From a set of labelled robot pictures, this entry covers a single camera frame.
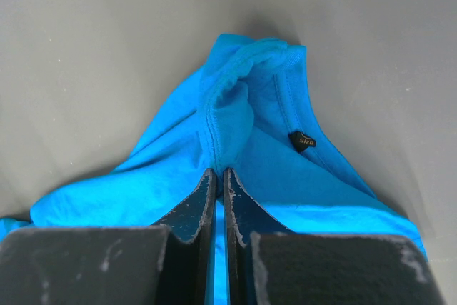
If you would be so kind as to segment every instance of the black tag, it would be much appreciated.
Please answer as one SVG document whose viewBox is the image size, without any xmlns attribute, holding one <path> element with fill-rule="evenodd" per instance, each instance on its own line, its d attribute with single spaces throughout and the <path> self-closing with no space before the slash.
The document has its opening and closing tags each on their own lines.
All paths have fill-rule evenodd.
<svg viewBox="0 0 457 305">
<path fill-rule="evenodd" d="M 301 131 L 295 131 L 292 134 L 289 134 L 288 137 L 290 138 L 295 150 L 297 150 L 299 153 L 301 153 L 309 146 L 316 146 L 316 141 Z"/>
</svg>

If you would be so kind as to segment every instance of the blue cloth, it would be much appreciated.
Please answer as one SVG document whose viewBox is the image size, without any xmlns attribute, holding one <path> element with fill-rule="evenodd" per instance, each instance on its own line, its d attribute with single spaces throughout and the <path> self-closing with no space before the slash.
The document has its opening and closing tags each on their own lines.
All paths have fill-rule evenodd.
<svg viewBox="0 0 457 305">
<path fill-rule="evenodd" d="M 223 34 L 110 174 L 61 187 L 31 208 L 31 226 L 147 226 L 192 192 L 205 168 L 231 166 L 255 200 L 302 233 L 398 234 L 424 251 L 416 226 L 377 200 L 313 115 L 306 48 Z M 317 141 L 298 153 L 288 138 Z M 215 302 L 226 302 L 217 209 Z M 0 221 L 0 239 L 27 225 Z"/>
</svg>

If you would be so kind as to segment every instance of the gray surface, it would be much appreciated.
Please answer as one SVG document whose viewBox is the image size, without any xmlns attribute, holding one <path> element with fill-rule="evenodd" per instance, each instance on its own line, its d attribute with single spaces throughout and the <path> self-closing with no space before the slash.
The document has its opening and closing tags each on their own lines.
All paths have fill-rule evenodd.
<svg viewBox="0 0 457 305">
<path fill-rule="evenodd" d="M 308 47 L 334 144 L 457 304 L 456 0 L 0 0 L 0 215 L 121 161 L 222 31 Z"/>
</svg>

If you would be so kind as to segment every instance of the garment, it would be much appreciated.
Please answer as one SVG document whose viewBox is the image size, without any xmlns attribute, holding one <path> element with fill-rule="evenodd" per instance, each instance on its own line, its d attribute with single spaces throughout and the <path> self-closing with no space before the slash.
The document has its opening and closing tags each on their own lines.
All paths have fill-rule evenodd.
<svg viewBox="0 0 457 305">
<path fill-rule="evenodd" d="M 319 128 L 304 46 L 223 34 L 110 174 L 61 187 L 29 226 L 148 226 L 189 195 L 207 167 L 237 171 L 250 195 L 301 233 L 396 234 L 425 253 L 416 226 L 379 200 Z M 302 152 L 288 135 L 316 141 Z M 225 301 L 224 213 L 216 207 L 217 303 Z M 0 220 L 0 239 L 26 225 Z"/>
</svg>

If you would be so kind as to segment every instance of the blue fabric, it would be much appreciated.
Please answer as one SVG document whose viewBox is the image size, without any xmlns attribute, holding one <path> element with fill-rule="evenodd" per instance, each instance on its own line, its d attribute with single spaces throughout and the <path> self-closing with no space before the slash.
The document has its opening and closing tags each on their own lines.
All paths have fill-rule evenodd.
<svg viewBox="0 0 457 305">
<path fill-rule="evenodd" d="M 192 192 L 205 168 L 221 177 L 231 166 L 247 192 L 292 230 L 398 234 L 425 253 L 416 226 L 377 200 L 319 128 L 305 55 L 304 46 L 278 39 L 221 35 L 130 157 L 106 176 L 40 199 L 31 208 L 32 225 L 147 226 Z M 295 151 L 288 134 L 296 130 L 313 137 L 316 147 Z M 0 220 L 0 239 L 24 225 Z M 224 226 L 216 228 L 215 301 L 222 304 Z"/>
</svg>

